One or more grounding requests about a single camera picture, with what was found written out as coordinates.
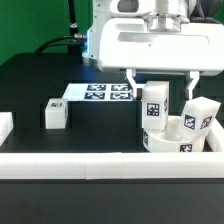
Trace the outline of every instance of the green wall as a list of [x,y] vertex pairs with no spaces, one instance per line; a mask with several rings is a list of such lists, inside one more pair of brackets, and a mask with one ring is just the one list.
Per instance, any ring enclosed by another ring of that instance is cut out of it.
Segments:
[[[74,1],[80,31],[85,32],[92,20],[91,0]],[[224,3],[215,18],[224,22]],[[1,0],[0,65],[14,54],[33,52],[46,41],[68,34],[67,0]]]

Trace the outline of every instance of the printed black and white pattern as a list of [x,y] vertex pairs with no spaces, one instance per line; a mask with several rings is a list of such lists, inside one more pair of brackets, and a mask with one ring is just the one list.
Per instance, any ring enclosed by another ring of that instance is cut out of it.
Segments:
[[195,129],[196,118],[185,114],[184,126],[192,130]]
[[127,100],[131,99],[130,93],[111,93],[110,94],[111,100]]
[[111,91],[129,91],[130,88],[128,87],[128,84],[117,84],[117,85],[111,85]]
[[159,116],[159,104],[147,103],[147,115],[148,116]]
[[164,102],[164,111],[166,112],[168,109],[168,100],[166,98],[165,102]]
[[201,129],[207,128],[211,123],[212,117],[205,118],[202,122]]
[[180,152],[192,152],[193,145],[181,145],[180,146]]
[[60,103],[60,102],[56,102],[56,103],[51,104],[51,107],[61,107],[61,106],[62,106],[62,103]]
[[91,84],[88,85],[88,91],[106,91],[107,85],[100,85],[100,84]]
[[143,141],[148,146],[148,144],[149,144],[149,136],[148,136],[148,134],[145,131],[144,131],[144,134],[143,134]]
[[88,92],[85,94],[86,100],[103,100],[105,98],[105,93],[91,93]]

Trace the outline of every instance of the cable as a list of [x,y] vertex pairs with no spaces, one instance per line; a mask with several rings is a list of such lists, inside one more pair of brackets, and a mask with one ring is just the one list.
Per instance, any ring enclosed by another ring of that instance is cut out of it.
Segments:
[[212,17],[191,17],[191,22],[193,23],[216,23],[216,24],[222,24],[218,20],[213,19]]
[[83,47],[85,44],[83,42],[79,42],[79,43],[63,43],[63,44],[50,44],[45,46],[44,48],[42,48],[41,50],[39,50],[38,52],[35,52],[36,54],[41,54],[44,50],[46,50],[47,48],[50,47],[70,47],[70,46],[76,46],[76,47]]
[[198,10],[198,14],[200,17],[204,18],[204,12],[203,12],[203,9],[201,7],[201,0],[197,0],[197,10]]
[[55,42],[62,41],[62,40],[68,40],[68,39],[74,39],[74,36],[63,36],[63,37],[58,37],[53,40],[50,40],[44,43],[43,45],[41,45],[39,48],[37,48],[37,50],[34,53],[42,52],[50,44],[53,44]]

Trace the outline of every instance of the black cable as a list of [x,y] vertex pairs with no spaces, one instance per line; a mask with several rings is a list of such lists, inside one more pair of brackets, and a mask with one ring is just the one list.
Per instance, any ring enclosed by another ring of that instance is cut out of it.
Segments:
[[41,45],[40,47],[38,47],[34,53],[42,52],[43,49],[45,49],[50,44],[53,44],[55,42],[62,41],[62,40],[68,40],[68,39],[74,39],[74,36],[63,36],[63,37],[58,37],[53,40],[50,40],[50,41],[44,43],[43,45]]
[[44,50],[50,47],[69,47],[69,46],[76,46],[76,47],[83,47],[85,43],[83,42],[77,42],[77,43],[62,43],[62,44],[50,44],[39,50],[38,52],[35,52],[36,54],[41,54]]
[[75,4],[74,0],[68,0],[69,18],[70,18],[70,34],[74,35],[78,32],[78,26],[76,24]]
[[201,7],[201,0],[197,0],[196,6],[197,6],[199,16],[204,18],[205,16],[204,16],[203,9]]
[[218,20],[213,19],[212,17],[191,17],[191,22],[193,23],[216,23],[216,24],[222,24]]

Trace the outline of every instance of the white border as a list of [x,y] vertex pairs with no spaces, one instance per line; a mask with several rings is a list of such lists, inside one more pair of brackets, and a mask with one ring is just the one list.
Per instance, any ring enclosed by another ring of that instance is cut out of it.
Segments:
[[0,179],[224,178],[224,153],[2,153]]

